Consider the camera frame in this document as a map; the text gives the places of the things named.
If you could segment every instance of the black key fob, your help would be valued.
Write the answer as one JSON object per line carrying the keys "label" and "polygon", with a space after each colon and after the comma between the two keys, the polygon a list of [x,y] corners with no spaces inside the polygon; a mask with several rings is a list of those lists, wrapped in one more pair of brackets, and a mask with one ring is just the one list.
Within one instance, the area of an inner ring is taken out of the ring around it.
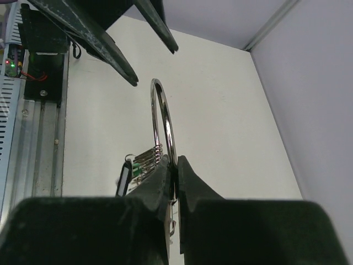
{"label": "black key fob", "polygon": [[122,165],[120,178],[117,183],[116,196],[125,196],[127,192],[127,187],[132,179],[132,163],[131,160],[125,161]]}

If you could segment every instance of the white wall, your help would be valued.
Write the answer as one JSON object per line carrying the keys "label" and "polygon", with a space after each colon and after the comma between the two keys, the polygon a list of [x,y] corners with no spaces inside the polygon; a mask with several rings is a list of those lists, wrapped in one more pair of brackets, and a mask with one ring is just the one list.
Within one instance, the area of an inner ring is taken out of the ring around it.
{"label": "white wall", "polygon": [[[124,156],[152,147],[150,82],[168,97],[176,151],[227,198],[301,195],[249,53],[172,32],[172,55],[145,22],[123,17],[109,34],[135,69],[131,87],[83,54],[69,67],[63,195],[114,196]],[[180,264],[178,239],[171,264]]]}
{"label": "white wall", "polygon": [[352,14],[352,0],[301,1],[253,58],[302,194],[353,261]]}
{"label": "white wall", "polygon": [[[285,0],[164,0],[171,29],[242,49]],[[133,6],[126,15],[144,20]]]}

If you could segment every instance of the white backdrop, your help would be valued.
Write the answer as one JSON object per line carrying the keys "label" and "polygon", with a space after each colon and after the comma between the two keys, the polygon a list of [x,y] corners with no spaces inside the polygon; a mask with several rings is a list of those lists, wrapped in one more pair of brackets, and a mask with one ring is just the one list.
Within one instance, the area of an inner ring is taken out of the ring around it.
{"label": "white backdrop", "polygon": [[[301,195],[249,53],[172,32],[172,55],[145,22],[123,17],[109,34],[135,69],[131,87],[83,54],[69,67],[63,195],[114,196],[128,153],[153,146],[149,87],[168,98],[176,151],[227,198]],[[171,264],[180,264],[173,240]]]}

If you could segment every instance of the screw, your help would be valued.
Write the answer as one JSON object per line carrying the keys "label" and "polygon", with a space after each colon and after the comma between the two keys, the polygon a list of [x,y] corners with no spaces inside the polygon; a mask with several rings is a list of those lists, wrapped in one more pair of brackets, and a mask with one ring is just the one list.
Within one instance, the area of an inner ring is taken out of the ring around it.
{"label": "screw", "polygon": [[41,90],[39,92],[39,94],[42,96],[42,97],[45,97],[46,95],[48,95],[48,92],[46,92],[45,90]]}

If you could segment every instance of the metal key ring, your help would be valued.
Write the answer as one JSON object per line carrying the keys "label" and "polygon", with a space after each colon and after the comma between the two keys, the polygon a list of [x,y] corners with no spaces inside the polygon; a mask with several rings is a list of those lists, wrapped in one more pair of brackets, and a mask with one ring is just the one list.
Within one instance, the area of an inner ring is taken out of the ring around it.
{"label": "metal key ring", "polygon": [[170,120],[167,98],[165,97],[164,89],[161,82],[158,79],[154,78],[151,82],[151,109],[152,109],[154,143],[156,144],[156,146],[158,146],[160,144],[160,141],[159,141],[159,130],[158,130],[156,94],[158,96],[159,107],[161,108],[161,113],[162,113],[165,140],[167,142],[167,149],[168,149],[168,162],[170,166],[176,169],[178,166],[178,157],[175,149],[173,127],[172,127],[172,122]]}

